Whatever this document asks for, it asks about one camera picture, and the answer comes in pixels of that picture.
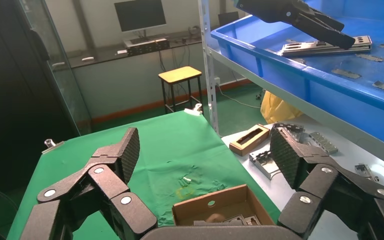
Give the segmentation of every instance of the metal shelf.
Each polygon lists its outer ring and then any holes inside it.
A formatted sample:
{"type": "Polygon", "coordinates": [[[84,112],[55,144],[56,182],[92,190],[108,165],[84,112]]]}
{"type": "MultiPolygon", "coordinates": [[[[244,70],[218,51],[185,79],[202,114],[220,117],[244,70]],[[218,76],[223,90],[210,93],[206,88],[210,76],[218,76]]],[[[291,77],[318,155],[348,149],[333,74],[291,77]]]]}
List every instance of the metal shelf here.
{"type": "Polygon", "coordinates": [[[219,51],[214,50],[212,48],[208,48],[208,53],[215,60],[226,65],[227,67],[241,74],[242,76],[248,78],[258,86],[285,100],[289,104],[301,110],[301,112],[303,112],[307,116],[311,117],[322,125],[332,129],[344,138],[348,139],[349,141],[358,145],[362,149],[368,151],[369,153],[375,155],[376,157],[384,161],[383,141],[343,121],[342,119],[339,119],[336,116],[312,105],[311,103],[308,103],[305,100],[283,90],[282,88],[264,80],[263,78],[246,69],[245,67],[223,56],[219,51]]]}
{"type": "Polygon", "coordinates": [[[325,127],[332,129],[344,138],[348,139],[357,146],[361,147],[362,149],[368,151],[369,153],[384,161],[383,141],[337,118],[336,116],[312,105],[311,103],[306,102],[305,100],[289,93],[288,91],[264,80],[263,78],[246,69],[245,67],[223,56],[218,50],[218,42],[211,37],[209,1],[210,0],[198,0],[198,3],[203,44],[202,49],[205,65],[205,78],[208,90],[210,123],[217,133],[219,132],[219,129],[216,100],[216,80],[214,76],[213,59],[219,61],[220,63],[224,64],[233,71],[241,74],[245,78],[248,78],[255,84],[268,90],[279,98],[285,100],[307,116],[321,123],[325,127]]]}

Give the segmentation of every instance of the yellow plastic bag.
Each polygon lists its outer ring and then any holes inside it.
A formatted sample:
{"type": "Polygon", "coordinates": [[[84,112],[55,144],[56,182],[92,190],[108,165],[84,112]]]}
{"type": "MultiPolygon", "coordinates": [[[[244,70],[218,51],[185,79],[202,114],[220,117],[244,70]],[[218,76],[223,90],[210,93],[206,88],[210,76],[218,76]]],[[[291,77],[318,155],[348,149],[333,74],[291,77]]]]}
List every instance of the yellow plastic bag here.
{"type": "Polygon", "coordinates": [[[260,111],[268,124],[294,119],[303,114],[300,110],[269,91],[264,94],[260,111]]]}

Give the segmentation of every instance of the small wooden box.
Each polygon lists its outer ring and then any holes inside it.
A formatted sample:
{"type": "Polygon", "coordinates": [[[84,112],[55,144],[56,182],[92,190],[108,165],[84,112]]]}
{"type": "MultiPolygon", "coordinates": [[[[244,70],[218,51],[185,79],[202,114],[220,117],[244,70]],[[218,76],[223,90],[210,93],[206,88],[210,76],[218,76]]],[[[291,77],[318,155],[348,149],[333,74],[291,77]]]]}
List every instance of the small wooden box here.
{"type": "Polygon", "coordinates": [[[231,142],[229,149],[237,155],[245,156],[266,140],[269,137],[269,133],[270,129],[257,124],[246,131],[238,140],[231,142]]]}

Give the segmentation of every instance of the cardboard box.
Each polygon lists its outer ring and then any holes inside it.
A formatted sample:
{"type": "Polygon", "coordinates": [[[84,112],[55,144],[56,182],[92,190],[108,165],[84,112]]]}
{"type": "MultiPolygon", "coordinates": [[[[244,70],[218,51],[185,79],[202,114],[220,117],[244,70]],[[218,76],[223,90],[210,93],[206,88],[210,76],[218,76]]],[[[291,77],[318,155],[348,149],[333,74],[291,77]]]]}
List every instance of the cardboard box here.
{"type": "Polygon", "coordinates": [[[261,225],[275,225],[246,184],[176,203],[172,213],[176,226],[193,226],[194,221],[222,223],[238,215],[255,215],[261,225]]]}
{"type": "Polygon", "coordinates": [[[261,124],[251,127],[238,140],[229,144],[229,149],[239,156],[249,154],[269,137],[270,129],[261,124]]]}

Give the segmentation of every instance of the open cardboard box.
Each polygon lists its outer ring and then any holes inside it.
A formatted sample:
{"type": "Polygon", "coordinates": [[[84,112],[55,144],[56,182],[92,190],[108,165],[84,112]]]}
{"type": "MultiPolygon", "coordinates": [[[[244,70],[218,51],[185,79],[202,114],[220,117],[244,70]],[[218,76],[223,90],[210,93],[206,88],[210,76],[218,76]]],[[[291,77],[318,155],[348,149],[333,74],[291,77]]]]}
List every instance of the open cardboard box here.
{"type": "Polygon", "coordinates": [[[238,215],[255,215],[261,225],[275,225],[246,184],[176,203],[172,212],[176,226],[193,226],[194,221],[222,223],[238,215]]]}

